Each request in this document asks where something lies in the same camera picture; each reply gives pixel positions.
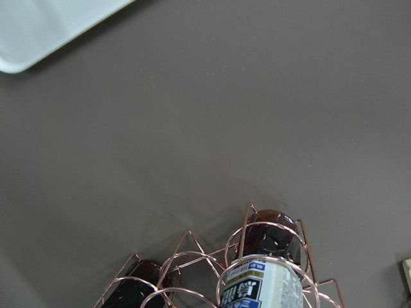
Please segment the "copper wire bottle basket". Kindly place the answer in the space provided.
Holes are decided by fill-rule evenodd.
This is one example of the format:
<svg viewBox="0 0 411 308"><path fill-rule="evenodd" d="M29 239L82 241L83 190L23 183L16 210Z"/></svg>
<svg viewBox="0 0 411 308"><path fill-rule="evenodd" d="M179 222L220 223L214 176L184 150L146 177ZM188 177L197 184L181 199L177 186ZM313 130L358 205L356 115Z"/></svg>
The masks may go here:
<svg viewBox="0 0 411 308"><path fill-rule="evenodd" d="M296 271L301 276L303 307L343 307L345 303L338 282L333 278L319 280L317 277L306 227L301 220L292 218L298 232L273 223L298 239L301 247L299 266L279 257L243 255L245 232L247 227L251 226L247 219L259 211L261 210L253 205L248 205L241 227L230 235L222 248L213 252L205 251L195 234L187 231L165 261L156 261L161 266L156 286L141 278L125 275L130 265L145 259L136 253L131 254L98 298L96 307L105 303L114 290L114 283L128 278L144 282L154 289L140 307L220 307L227 274L233 268L253 260L284 264Z"/></svg>

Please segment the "tea bottle white cap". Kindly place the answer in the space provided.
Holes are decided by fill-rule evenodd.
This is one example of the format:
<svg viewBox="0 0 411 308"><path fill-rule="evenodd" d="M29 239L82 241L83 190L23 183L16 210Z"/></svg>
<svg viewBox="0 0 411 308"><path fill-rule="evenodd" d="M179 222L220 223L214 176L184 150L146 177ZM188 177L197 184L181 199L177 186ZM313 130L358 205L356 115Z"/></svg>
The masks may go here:
<svg viewBox="0 0 411 308"><path fill-rule="evenodd" d="M243 255L279 257L301 264L301 247L289 231L297 225L292 218L277 210L261 210L249 216ZM301 276L293 269L271 261L247 261L227 274L220 307L303 307Z"/></svg>

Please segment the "white rabbit tray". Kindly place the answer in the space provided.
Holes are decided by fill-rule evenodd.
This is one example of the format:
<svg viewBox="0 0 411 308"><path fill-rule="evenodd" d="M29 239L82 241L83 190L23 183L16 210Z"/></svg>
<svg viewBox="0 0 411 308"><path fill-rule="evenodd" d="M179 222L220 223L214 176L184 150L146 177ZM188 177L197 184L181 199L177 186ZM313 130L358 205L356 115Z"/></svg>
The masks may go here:
<svg viewBox="0 0 411 308"><path fill-rule="evenodd" d="M1 71L25 71L131 3L1 1Z"/></svg>

